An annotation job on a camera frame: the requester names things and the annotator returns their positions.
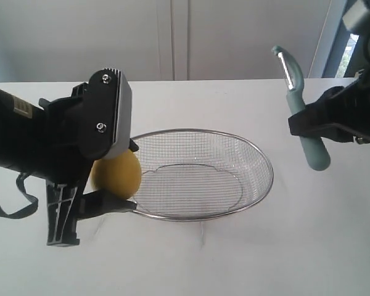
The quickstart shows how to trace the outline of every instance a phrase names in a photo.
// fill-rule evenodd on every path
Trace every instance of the basket rim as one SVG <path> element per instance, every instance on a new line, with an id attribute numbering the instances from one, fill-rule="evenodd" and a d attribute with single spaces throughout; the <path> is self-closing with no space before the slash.
<path id="1" fill-rule="evenodd" d="M 246 144 L 252 146 L 263 157 L 263 159 L 265 160 L 265 162 L 267 164 L 267 167 L 269 169 L 271 177 L 270 177 L 270 180 L 269 180 L 268 188 L 261 195 L 261 198 L 259 198 L 258 200 L 254 201 L 254 202 L 252 202 L 248 205 L 244 205 L 241 208 L 238 208 L 238 209 L 235 209 L 235 210 L 232 210 L 232 211 L 228 211 L 228 212 L 224 212 L 224 213 L 214 213 L 214 214 L 204 215 L 202 217 L 197 217 L 197 216 L 178 217 L 178 216 L 170 216 L 170 215 L 162 216 L 162 215 L 157 215 L 157 214 L 152 214 L 152 213 L 148 213 L 148 212 L 145 212 L 145 211 L 141 211 L 141 210 L 138 210 L 138 209 L 133 210 L 133 213 L 141 215 L 141 216 L 145 216 L 145 217 L 148 217 L 148 218 L 157 219 L 157 220 L 174 221 L 174 222 L 197 222 L 197 221 L 212 220 L 212 219 L 228 216 L 228 215 L 231 215 L 231 214 L 234 214 L 234 213 L 242 212 L 242 211 L 258 204 L 259 202 L 261 202 L 270 193 L 270 190 L 273 187 L 273 183 L 274 183 L 274 170 L 273 170 L 273 166 L 270 162 L 270 159 L 253 142 L 251 142 L 251 141 L 249 141 L 249 140 L 247 140 L 243 137 L 240 137 L 236 134 L 226 133 L 226 132 L 223 132 L 223 131 L 215 131 L 215 130 L 212 130 L 212 129 L 173 128 L 173 129 L 161 129 L 161 130 L 158 130 L 158 131 L 153 131 L 153 132 L 149 132 L 149 133 L 140 134 L 138 136 L 132 137 L 132 140 L 137 141 L 138 139 L 147 138 L 147 137 L 150 137 L 150 136 L 156 136 L 158 134 L 185 133 L 185 132 L 219 134 L 221 136 L 227 136 L 227 137 L 238 139 L 238 140 L 240 140 L 242 142 L 245 142 Z"/>

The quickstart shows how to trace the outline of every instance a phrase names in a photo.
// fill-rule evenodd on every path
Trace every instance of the wire mesh basket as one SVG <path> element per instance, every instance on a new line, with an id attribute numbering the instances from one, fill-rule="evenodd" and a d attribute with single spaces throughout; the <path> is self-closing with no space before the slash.
<path id="1" fill-rule="evenodd" d="M 204 129 L 171 129 L 135 137 L 142 168 L 138 214 L 199 221 L 257 204 L 273 185 L 266 155 L 246 139 Z"/>

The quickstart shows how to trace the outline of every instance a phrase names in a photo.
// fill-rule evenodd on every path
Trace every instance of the white table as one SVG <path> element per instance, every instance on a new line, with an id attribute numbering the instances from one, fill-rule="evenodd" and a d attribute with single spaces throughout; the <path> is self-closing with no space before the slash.
<path id="1" fill-rule="evenodd" d="M 350 80 L 308 80 L 308 102 Z M 76 83 L 4 83 L 36 104 Z M 0 218 L 0 295 L 368 295 L 370 145 L 325 141 L 332 165 L 306 165 L 289 134 L 282 80 L 135 82 L 132 135 L 167 128 L 238 134 L 271 159 L 275 180 L 257 206 L 204 225 L 131 213 L 79 224 L 81 245 L 47 247 L 44 181 L 28 190 L 40 209 Z M 0 201 L 24 205 L 16 173 L 0 169 Z"/>

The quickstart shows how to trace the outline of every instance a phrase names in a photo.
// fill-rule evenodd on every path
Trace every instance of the green peeler handle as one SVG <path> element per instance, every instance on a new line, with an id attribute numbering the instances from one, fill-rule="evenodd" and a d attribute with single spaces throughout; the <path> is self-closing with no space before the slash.
<path id="1" fill-rule="evenodd" d="M 292 115 L 304 110 L 303 100 L 304 78 L 302 69 L 295 58 L 285 49 L 275 46 L 272 52 L 281 59 L 282 66 L 287 76 L 288 92 L 286 99 Z M 299 137 L 303 151 L 310 168 L 323 171 L 331 164 L 331 158 L 321 138 Z"/>

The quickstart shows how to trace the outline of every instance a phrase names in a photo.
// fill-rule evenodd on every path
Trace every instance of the yellow lemon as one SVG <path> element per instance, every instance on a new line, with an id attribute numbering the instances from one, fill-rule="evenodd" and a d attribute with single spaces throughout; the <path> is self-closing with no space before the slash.
<path id="1" fill-rule="evenodd" d="M 105 189 L 121 199 L 129 199 L 140 187 L 141 166 L 132 151 L 112 159 L 96 160 L 91 171 L 95 190 Z"/>

